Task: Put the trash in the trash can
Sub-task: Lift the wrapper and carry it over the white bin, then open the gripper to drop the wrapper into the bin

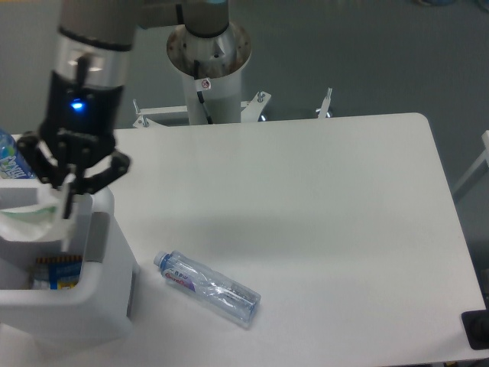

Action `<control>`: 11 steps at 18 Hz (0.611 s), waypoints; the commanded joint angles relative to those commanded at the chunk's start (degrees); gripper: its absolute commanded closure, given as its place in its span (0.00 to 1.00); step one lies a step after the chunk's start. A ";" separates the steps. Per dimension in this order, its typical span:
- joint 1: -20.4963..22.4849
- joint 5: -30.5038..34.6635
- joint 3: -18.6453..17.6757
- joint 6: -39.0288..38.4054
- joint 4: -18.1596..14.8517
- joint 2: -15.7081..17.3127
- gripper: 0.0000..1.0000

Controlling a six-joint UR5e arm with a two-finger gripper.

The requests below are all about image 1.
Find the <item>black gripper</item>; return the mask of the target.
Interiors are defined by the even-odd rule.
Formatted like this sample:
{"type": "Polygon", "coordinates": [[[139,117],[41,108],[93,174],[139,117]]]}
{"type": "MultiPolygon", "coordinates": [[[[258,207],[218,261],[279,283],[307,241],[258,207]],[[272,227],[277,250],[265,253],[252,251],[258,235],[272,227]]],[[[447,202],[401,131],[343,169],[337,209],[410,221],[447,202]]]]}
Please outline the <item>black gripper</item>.
{"type": "MultiPolygon", "coordinates": [[[[131,159],[115,150],[113,135],[122,94],[122,86],[101,89],[77,86],[75,81],[51,73],[47,114],[39,128],[41,139],[59,160],[62,158],[59,151],[60,130],[87,137],[86,141],[71,138],[65,141],[66,161],[76,165],[74,178],[67,183],[62,219],[71,217],[74,196],[98,193],[129,171],[131,159]],[[111,159],[106,169],[91,177],[85,176],[88,168],[109,155],[111,159]]],[[[40,149],[40,139],[36,132],[22,134],[17,140],[17,146],[42,184],[50,184],[52,188],[62,185],[63,175],[40,149]]]]}

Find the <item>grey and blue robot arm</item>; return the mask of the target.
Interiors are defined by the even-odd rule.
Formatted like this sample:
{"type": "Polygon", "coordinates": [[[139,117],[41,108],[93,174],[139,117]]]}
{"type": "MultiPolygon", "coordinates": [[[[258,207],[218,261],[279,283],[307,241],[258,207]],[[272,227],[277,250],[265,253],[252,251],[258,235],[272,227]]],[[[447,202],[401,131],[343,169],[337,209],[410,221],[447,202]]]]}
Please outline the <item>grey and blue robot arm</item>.
{"type": "Polygon", "coordinates": [[[45,116],[18,147],[37,178],[59,189],[69,175],[62,217],[75,196],[94,194],[125,175],[115,120],[137,28],[181,24],[199,39],[229,26],[227,1],[63,1],[45,116]]]}

